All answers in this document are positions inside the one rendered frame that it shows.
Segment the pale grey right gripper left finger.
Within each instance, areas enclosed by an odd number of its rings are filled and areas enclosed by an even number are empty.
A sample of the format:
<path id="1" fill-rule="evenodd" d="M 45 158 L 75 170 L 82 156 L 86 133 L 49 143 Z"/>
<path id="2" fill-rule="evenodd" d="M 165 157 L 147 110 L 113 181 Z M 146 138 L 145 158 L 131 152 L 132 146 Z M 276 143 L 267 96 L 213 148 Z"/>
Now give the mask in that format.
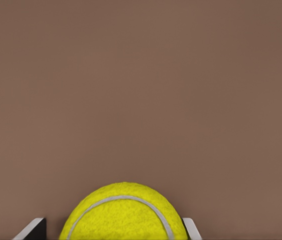
<path id="1" fill-rule="evenodd" d="M 46 218 L 33 219 L 11 240 L 47 240 Z"/>

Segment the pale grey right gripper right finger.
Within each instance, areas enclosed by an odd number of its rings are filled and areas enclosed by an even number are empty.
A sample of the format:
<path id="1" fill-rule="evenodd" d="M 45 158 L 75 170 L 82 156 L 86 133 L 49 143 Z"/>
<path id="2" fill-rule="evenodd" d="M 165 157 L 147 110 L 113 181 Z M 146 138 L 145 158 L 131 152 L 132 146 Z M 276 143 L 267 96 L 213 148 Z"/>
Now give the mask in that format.
<path id="1" fill-rule="evenodd" d="M 183 217 L 182 221 L 190 240 L 203 240 L 194 221 L 191 218 Z"/>

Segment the yellow tennis ball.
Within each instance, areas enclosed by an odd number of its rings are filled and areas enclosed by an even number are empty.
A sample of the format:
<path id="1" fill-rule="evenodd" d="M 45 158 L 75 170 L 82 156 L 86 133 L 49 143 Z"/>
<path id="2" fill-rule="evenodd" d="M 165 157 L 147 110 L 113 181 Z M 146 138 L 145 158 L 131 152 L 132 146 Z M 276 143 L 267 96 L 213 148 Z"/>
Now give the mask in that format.
<path id="1" fill-rule="evenodd" d="M 186 240 L 183 221 L 156 190 L 119 182 L 85 197 L 69 215 L 59 240 Z"/>

